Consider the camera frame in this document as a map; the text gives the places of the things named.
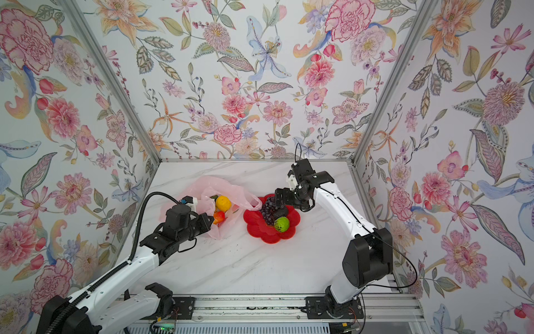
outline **floral wallpaper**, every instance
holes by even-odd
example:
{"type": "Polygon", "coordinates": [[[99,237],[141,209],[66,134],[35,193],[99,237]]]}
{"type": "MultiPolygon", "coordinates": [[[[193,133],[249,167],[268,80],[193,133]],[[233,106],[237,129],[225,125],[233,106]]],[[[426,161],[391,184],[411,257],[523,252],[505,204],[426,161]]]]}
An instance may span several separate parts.
{"type": "Polygon", "coordinates": [[[435,334],[534,333],[529,0],[441,0],[357,169],[435,334]]]}
{"type": "Polygon", "coordinates": [[[417,0],[78,1],[163,159],[348,158],[417,0]]]}
{"type": "Polygon", "coordinates": [[[156,165],[55,2],[0,1],[0,332],[116,261],[156,165]]]}

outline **white marble table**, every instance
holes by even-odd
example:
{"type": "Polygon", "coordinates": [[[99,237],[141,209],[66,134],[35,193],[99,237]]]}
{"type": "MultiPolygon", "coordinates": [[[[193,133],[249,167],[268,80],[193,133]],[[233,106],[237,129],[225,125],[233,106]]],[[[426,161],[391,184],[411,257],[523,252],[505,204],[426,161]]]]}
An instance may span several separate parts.
{"type": "MultiPolygon", "coordinates": [[[[346,162],[312,162],[312,166],[316,171],[328,171],[363,214],[346,162]]],[[[289,170],[290,162],[163,162],[148,192],[178,195],[199,177],[212,175],[241,185],[259,197],[286,187],[289,170]]],[[[140,240],[158,225],[160,209],[166,201],[159,196],[150,199],[140,240]]],[[[300,214],[295,236],[274,245],[250,236],[241,216],[223,240],[199,237],[194,249],[172,255],[140,279],[130,292],[138,293],[146,285],[158,282],[179,294],[323,293],[341,270],[348,240],[321,207],[300,214]]],[[[128,233],[119,260],[130,253],[132,232],[128,233]]],[[[379,284],[387,285],[387,279],[379,284]]],[[[366,292],[390,291],[373,286],[366,292]]]]}

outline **pink plastic bag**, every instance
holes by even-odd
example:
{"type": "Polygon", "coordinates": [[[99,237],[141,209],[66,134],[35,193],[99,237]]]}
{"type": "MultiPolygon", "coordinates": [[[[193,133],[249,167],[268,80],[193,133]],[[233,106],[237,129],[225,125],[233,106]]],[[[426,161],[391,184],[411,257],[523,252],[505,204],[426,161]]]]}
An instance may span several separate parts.
{"type": "MultiPolygon", "coordinates": [[[[182,191],[176,199],[180,200],[185,196],[196,197],[198,200],[197,213],[207,213],[213,216],[215,212],[215,201],[210,198],[213,195],[226,196],[232,202],[230,210],[226,211],[226,220],[218,225],[211,225],[208,235],[216,240],[221,240],[232,227],[244,210],[256,211],[262,207],[262,202],[256,196],[248,192],[245,188],[230,184],[222,178],[213,176],[203,176],[193,182],[187,189],[182,191]]],[[[165,221],[165,213],[172,208],[174,203],[168,203],[161,207],[160,221],[165,221]]]]}

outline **pink peony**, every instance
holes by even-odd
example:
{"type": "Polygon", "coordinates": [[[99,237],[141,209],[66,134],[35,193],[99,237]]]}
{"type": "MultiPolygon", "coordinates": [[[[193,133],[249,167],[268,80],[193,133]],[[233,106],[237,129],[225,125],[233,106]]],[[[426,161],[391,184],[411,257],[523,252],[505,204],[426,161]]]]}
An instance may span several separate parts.
{"type": "Polygon", "coordinates": [[[231,113],[237,115],[247,107],[247,101],[239,94],[228,95],[223,102],[223,108],[231,113]]]}
{"type": "Polygon", "coordinates": [[[19,266],[30,257],[35,247],[37,232],[33,226],[16,221],[4,225],[0,232],[0,266],[8,270],[11,265],[19,266]]]}
{"type": "Polygon", "coordinates": [[[326,92],[328,92],[328,89],[326,88],[316,88],[312,90],[308,94],[308,96],[306,96],[306,104],[311,104],[316,107],[320,107],[323,104],[323,101],[325,100],[326,92]]]}
{"type": "Polygon", "coordinates": [[[77,206],[84,206],[91,203],[92,189],[86,189],[91,185],[91,181],[82,177],[82,173],[71,175],[65,175],[65,183],[59,181],[58,187],[61,189],[56,196],[56,207],[65,208],[64,214],[76,213],[77,206]]]}
{"type": "Polygon", "coordinates": [[[239,83],[239,81],[236,81],[227,76],[223,77],[222,91],[224,95],[236,94],[239,91],[240,87],[241,87],[241,83],[239,83]]]}
{"type": "Polygon", "coordinates": [[[337,0],[328,12],[326,31],[332,31],[332,41],[356,38],[368,28],[374,11],[371,0],[337,0]]]}
{"type": "Polygon", "coordinates": [[[399,220],[407,221],[412,217],[412,200],[404,189],[395,187],[389,192],[389,206],[399,220]]]}
{"type": "Polygon", "coordinates": [[[42,23],[18,9],[2,9],[0,17],[0,45],[9,60],[35,74],[48,71],[53,44],[42,23]]]}
{"type": "Polygon", "coordinates": [[[231,145],[241,140],[241,129],[236,129],[235,125],[226,124],[218,127],[214,132],[214,138],[221,144],[231,145]]]}
{"type": "Polygon", "coordinates": [[[68,102],[60,97],[48,104],[46,109],[48,123],[56,134],[62,138],[72,138],[80,125],[80,115],[78,109],[72,102],[68,102]]]}
{"type": "Polygon", "coordinates": [[[446,204],[451,196],[451,185],[440,173],[427,173],[423,177],[423,195],[431,204],[446,204]]]}
{"type": "Polygon", "coordinates": [[[334,72],[332,63],[323,59],[316,61],[308,68],[304,80],[310,88],[324,87],[332,80],[334,72]]]}
{"type": "Polygon", "coordinates": [[[52,297],[66,297],[72,275],[72,265],[65,259],[58,259],[54,266],[45,266],[43,273],[35,279],[31,294],[32,311],[41,314],[44,304],[52,297]]]}
{"type": "Polygon", "coordinates": [[[449,180],[457,180],[465,176],[466,172],[464,172],[462,166],[462,157],[458,151],[454,151],[437,164],[437,170],[442,172],[449,180]]]}
{"type": "Polygon", "coordinates": [[[441,237],[441,248],[447,251],[445,255],[445,271],[449,274],[454,274],[454,278],[458,283],[464,281],[471,288],[476,288],[476,284],[480,281],[487,283],[486,279],[488,273],[482,269],[487,265],[487,257],[478,254],[480,245],[478,242],[469,244],[471,234],[467,230],[460,233],[456,230],[451,232],[451,239],[447,236],[441,237]]]}

